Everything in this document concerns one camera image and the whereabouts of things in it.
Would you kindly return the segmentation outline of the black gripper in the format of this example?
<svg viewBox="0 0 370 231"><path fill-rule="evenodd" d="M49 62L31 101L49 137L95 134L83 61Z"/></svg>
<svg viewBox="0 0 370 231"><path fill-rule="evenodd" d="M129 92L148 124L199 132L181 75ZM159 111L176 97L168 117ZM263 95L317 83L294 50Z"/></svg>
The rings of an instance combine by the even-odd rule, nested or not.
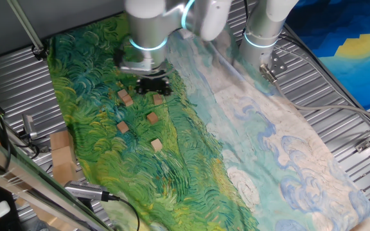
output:
<svg viewBox="0 0 370 231"><path fill-rule="evenodd" d="M172 93L169 79L166 76L145 76L136 82L136 92L138 94L145 95L149 89L161 89L161 94L164 96L169 96Z"/></svg>

